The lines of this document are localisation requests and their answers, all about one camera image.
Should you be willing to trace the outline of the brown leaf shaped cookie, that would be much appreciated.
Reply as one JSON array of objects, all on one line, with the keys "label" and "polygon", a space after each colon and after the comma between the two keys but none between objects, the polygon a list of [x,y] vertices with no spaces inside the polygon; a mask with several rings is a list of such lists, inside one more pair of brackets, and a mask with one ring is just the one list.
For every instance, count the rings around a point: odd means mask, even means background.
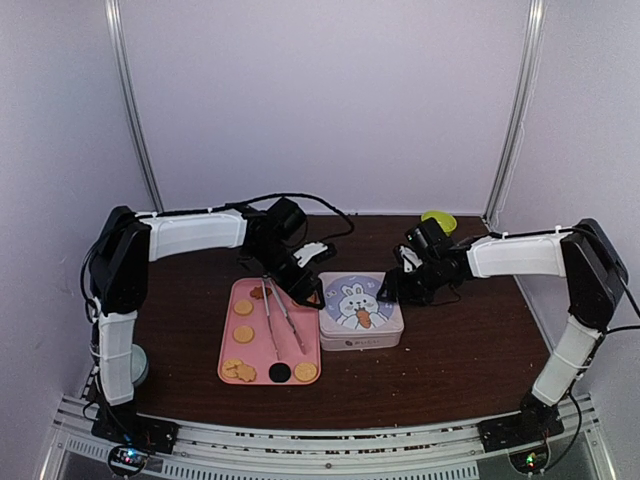
[{"label": "brown leaf shaped cookie", "polygon": [[250,296],[254,299],[263,299],[264,294],[261,288],[255,287],[250,291]]}]

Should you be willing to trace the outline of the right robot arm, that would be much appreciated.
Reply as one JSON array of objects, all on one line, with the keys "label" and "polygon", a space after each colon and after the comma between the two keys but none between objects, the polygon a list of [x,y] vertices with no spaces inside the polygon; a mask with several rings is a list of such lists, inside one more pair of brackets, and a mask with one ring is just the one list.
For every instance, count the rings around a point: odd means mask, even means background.
[{"label": "right robot arm", "polygon": [[461,241],[427,219],[395,249],[377,297],[384,302],[429,305],[442,287],[493,277],[554,277],[566,285],[567,321],[557,344],[513,419],[519,440],[535,440],[551,413],[588,368],[623,296],[629,274],[601,225],[585,218],[569,227],[526,233],[489,232]]}]

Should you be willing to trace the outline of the metal serving tongs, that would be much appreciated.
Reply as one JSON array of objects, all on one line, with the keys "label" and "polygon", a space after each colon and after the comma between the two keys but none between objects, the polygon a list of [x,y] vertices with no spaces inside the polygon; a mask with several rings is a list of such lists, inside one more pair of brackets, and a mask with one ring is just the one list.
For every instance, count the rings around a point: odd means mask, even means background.
[{"label": "metal serving tongs", "polygon": [[263,300],[263,304],[264,304],[264,309],[265,309],[265,314],[266,314],[266,319],[267,319],[267,326],[268,326],[268,330],[269,330],[269,335],[270,335],[270,339],[271,339],[271,343],[276,355],[276,359],[280,360],[281,359],[281,355],[280,355],[280,351],[279,351],[279,346],[278,346],[278,341],[276,339],[276,335],[275,335],[275,330],[273,327],[273,322],[271,319],[271,308],[270,308],[270,300],[273,299],[276,301],[276,305],[278,307],[278,309],[280,310],[281,315],[283,316],[283,318],[285,319],[285,321],[287,322],[295,340],[296,343],[298,345],[299,351],[302,355],[305,355],[307,353],[307,349],[306,346],[304,344],[304,341],[301,337],[301,335],[299,334],[297,327],[293,321],[293,319],[291,318],[288,309],[285,307],[285,304],[283,302],[283,300],[281,299],[281,296],[279,294],[279,290],[276,287],[274,281],[267,275],[263,275],[261,277],[261,291],[262,291],[262,300]]}]

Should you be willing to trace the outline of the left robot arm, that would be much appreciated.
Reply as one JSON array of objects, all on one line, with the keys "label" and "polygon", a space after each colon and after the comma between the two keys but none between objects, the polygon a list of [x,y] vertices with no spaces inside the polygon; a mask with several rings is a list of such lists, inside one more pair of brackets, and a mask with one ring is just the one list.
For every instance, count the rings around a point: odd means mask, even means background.
[{"label": "left robot arm", "polygon": [[287,246],[304,225],[299,205],[280,197],[266,210],[248,202],[164,213],[111,210],[87,259],[87,300],[97,333],[100,399],[106,429],[123,444],[137,442],[144,424],[134,401],[134,326],[148,291],[148,266],[164,257],[210,249],[240,249],[297,304],[321,310],[322,283],[309,264],[329,247],[322,241]]}]

